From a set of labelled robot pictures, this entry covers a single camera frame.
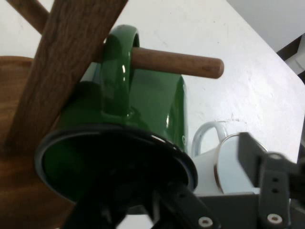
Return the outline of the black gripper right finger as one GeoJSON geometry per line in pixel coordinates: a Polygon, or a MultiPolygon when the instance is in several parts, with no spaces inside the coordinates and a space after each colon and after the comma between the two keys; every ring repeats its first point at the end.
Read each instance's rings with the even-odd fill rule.
{"type": "Polygon", "coordinates": [[[289,229],[290,199],[305,200],[305,169],[280,153],[266,152],[249,134],[241,133],[238,161],[254,187],[260,189],[258,220],[263,229],[289,229]]]}

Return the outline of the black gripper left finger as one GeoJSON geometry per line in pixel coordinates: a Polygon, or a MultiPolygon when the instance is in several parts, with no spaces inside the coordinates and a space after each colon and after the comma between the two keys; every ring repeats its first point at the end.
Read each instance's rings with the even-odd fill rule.
{"type": "Polygon", "coordinates": [[[100,173],[64,223],[66,229],[115,229],[140,208],[155,229],[219,229],[221,223],[183,183],[177,164],[127,164],[100,173]]]}

